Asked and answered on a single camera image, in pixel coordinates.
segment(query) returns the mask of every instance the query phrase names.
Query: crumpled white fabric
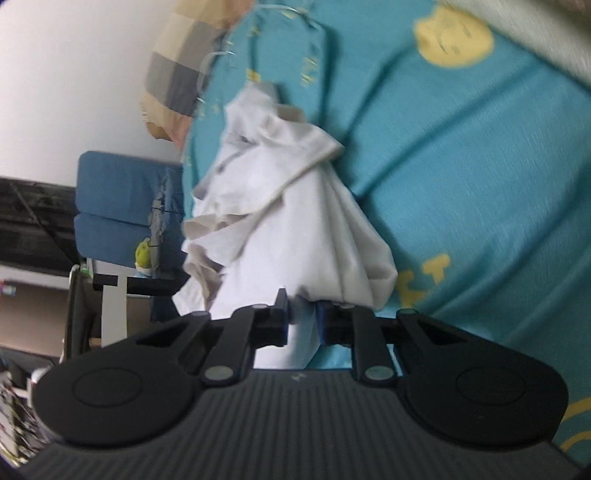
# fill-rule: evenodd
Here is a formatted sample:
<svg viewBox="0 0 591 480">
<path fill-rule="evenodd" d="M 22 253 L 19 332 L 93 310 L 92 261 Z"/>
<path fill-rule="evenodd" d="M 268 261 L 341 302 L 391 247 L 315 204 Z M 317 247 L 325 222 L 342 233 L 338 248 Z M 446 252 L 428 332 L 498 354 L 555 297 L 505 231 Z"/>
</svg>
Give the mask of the crumpled white fabric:
<svg viewBox="0 0 591 480">
<path fill-rule="evenodd" d="M 173 297 L 180 314 L 212 319 L 289 296 L 383 308 L 397 277 L 388 245 L 329 161 L 343 147 L 274 85 L 249 83 L 226 108 L 220 150 L 195 187 L 184 223 L 184 269 Z M 256 368 L 304 368 L 319 346 L 312 319 L 290 325 L 288 345 L 256 353 Z"/>
</svg>

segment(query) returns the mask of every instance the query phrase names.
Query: plaid pillowcase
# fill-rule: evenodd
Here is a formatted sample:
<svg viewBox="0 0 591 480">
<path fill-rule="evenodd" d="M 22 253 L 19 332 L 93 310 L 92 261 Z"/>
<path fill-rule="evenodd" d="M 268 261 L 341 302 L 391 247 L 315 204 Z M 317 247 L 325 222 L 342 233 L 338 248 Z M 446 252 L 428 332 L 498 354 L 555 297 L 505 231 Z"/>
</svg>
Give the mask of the plaid pillowcase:
<svg viewBox="0 0 591 480">
<path fill-rule="evenodd" d="M 203 58 L 220 50 L 227 30 L 250 6 L 251 0 L 179 0 L 156 41 L 144 86 L 142 110 L 153 137 L 183 147 Z"/>
</svg>

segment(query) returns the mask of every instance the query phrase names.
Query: teal blanket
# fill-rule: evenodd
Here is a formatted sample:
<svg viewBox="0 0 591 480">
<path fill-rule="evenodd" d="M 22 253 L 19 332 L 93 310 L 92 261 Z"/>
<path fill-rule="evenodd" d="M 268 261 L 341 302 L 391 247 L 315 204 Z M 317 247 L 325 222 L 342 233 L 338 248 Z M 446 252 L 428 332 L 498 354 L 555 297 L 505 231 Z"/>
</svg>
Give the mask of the teal blanket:
<svg viewBox="0 0 591 480">
<path fill-rule="evenodd" d="M 555 367 L 571 404 L 556 442 L 590 461 L 591 93 L 429 0 L 310 16 L 257 10 L 229 39 L 184 152 L 185 211 L 224 104 L 246 78 L 276 83 L 346 147 L 336 171 L 400 271 L 382 315 L 413 306 Z"/>
</svg>

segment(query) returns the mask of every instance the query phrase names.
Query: yellow bear face print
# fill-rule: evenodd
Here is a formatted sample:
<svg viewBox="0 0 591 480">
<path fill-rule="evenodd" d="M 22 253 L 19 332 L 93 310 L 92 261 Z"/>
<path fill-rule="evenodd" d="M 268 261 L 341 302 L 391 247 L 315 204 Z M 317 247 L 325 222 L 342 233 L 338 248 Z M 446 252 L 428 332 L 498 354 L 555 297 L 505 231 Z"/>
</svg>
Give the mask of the yellow bear face print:
<svg viewBox="0 0 591 480">
<path fill-rule="evenodd" d="M 421 56 L 439 67 L 467 67 L 494 48 L 491 29 L 467 12 L 438 5 L 430 17 L 417 20 L 414 36 Z"/>
</svg>

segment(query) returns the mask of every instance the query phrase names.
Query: ribbed black surface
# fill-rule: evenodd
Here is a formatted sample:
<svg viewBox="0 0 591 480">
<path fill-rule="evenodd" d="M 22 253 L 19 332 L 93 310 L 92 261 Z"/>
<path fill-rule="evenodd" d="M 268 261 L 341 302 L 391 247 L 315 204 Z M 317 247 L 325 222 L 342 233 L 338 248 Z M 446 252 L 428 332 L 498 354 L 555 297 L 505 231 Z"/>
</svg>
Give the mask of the ribbed black surface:
<svg viewBox="0 0 591 480">
<path fill-rule="evenodd" d="M 31 480 L 566 480 L 576 471 L 548 444 L 514 452 L 448 444 L 393 392 L 346 371 L 254 371 L 208 391 L 181 424 L 144 445 L 52 445 L 22 468 Z"/>
</svg>

